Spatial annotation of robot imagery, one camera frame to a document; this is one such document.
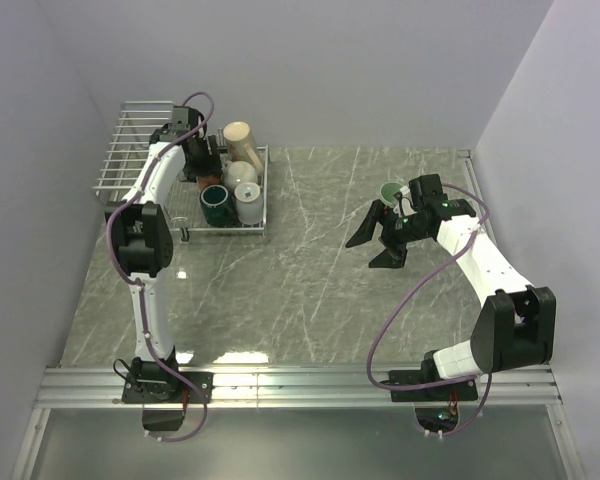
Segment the cream speckled mug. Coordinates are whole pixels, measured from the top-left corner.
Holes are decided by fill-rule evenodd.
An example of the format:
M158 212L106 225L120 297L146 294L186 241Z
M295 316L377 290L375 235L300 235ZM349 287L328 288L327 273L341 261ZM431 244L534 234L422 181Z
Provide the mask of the cream speckled mug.
M243 183L259 183L256 169L246 161L230 161L223 174L223 184L230 191Z

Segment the tall beige dragon mug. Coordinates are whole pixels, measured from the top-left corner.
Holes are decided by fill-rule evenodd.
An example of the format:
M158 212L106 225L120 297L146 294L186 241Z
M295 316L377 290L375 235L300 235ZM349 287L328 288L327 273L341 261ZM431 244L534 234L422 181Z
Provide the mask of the tall beige dragon mug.
M258 155L257 145L248 123L234 121L227 124L223 129L223 137L233 162L247 162L254 167L258 175L264 173L264 165Z

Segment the dark green mug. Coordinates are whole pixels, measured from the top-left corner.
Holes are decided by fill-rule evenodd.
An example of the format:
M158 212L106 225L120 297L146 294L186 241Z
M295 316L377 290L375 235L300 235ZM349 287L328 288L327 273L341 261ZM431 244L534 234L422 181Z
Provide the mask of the dark green mug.
M237 225L237 215L229 190L220 184L206 187L200 194L200 204L206 222L216 228Z

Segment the light green cup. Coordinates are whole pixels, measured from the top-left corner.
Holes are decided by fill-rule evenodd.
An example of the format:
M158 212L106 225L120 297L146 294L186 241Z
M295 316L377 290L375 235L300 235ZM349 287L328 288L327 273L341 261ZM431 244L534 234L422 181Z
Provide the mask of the light green cup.
M396 199L394 194L405 185L402 185L397 182L386 182L384 183L379 190L379 199L380 201L389 208L395 208L400 199Z

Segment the light blue footed cup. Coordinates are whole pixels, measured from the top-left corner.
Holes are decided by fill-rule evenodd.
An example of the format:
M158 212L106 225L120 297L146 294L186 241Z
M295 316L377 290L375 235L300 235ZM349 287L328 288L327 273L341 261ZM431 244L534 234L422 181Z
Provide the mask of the light blue footed cup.
M257 225L264 217L264 198L261 187L254 182L244 182L234 190L239 220L246 225Z

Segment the pink cup with red handle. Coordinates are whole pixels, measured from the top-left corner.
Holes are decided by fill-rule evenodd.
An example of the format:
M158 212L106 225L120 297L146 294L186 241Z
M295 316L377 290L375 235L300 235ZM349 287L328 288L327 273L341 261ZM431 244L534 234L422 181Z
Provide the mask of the pink cup with red handle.
M207 175L207 176L198 176L196 178L196 182L200 191L204 191L206 188L213 185L221 185L222 184L222 176L221 175Z

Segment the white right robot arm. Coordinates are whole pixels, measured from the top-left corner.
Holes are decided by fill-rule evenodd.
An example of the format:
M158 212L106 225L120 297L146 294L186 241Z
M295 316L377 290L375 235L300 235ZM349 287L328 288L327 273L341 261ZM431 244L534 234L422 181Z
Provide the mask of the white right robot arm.
M430 280L457 265L472 286L481 310L468 340L426 354L420 378L411 384L382 383L373 374L378 343L370 347L366 373L376 387L419 392L442 399L455 385L484 374L543 365L553 356L557 300L548 287L536 287L505 258L484 225L490 210L465 191L452 199L451 184L437 174L422 175L399 187L392 199L374 200L346 245L353 248L377 237L383 250L373 269L404 267L409 244L433 240L448 260L422 278L401 300L404 307Z

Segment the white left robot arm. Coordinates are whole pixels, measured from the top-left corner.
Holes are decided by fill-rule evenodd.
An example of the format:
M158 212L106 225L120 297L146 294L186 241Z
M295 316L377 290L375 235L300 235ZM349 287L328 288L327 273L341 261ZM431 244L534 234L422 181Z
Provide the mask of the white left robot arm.
M105 208L107 247L129 287L134 313L136 347L127 383L160 402L176 398L182 386L167 319L165 282L173 239L163 204L179 176L194 183L222 176L207 121L192 107L175 106L171 119L150 135L148 158L128 193Z

